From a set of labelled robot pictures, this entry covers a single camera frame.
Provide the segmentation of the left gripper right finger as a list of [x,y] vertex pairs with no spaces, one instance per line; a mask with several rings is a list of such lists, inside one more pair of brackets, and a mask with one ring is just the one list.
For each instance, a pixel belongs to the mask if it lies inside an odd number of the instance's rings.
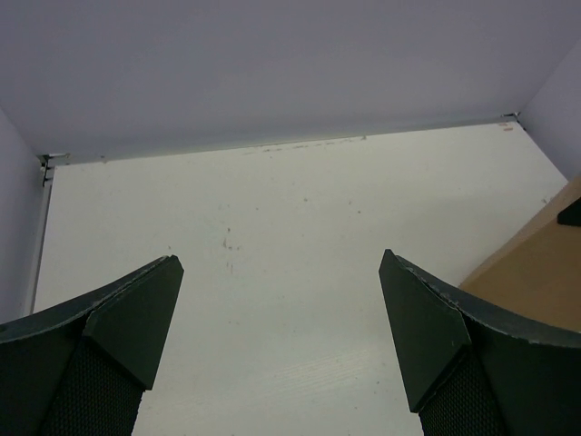
[[579,333],[461,291],[391,250],[379,278],[424,434],[579,434]]

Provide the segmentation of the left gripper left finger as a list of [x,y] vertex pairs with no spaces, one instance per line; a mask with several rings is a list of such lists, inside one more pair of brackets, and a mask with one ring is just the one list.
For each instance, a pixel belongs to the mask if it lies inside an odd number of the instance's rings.
[[130,435],[152,389],[182,284],[163,256],[1,326],[4,435]]

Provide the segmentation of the brown paper bag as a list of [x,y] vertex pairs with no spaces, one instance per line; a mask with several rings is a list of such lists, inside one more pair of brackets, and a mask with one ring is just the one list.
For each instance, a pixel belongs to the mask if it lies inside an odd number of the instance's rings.
[[529,319],[579,332],[580,225],[556,220],[578,198],[576,176],[459,288]]

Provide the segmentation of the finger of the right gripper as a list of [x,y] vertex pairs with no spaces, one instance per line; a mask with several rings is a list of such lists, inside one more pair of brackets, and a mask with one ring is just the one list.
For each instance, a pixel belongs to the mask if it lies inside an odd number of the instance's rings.
[[581,198],[568,205],[557,215],[559,225],[581,225]]

